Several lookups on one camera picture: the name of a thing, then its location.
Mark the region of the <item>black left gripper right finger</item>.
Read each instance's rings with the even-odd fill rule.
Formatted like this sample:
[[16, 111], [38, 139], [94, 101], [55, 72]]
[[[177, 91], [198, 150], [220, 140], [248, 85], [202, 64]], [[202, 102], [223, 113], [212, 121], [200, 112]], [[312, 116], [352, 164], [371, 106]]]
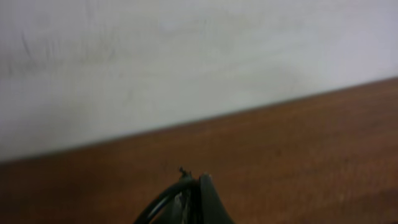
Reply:
[[211, 175], [200, 176], [200, 192], [204, 224], [234, 224], [213, 185]]

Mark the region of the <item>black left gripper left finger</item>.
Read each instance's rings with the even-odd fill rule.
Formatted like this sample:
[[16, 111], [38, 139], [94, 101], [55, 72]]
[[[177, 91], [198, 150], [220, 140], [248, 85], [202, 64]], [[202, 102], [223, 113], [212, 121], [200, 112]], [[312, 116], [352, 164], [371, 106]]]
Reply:
[[190, 171], [179, 168], [179, 182], [192, 179], [194, 186], [182, 190], [153, 219], [153, 224], [197, 224], [199, 223], [199, 185]]

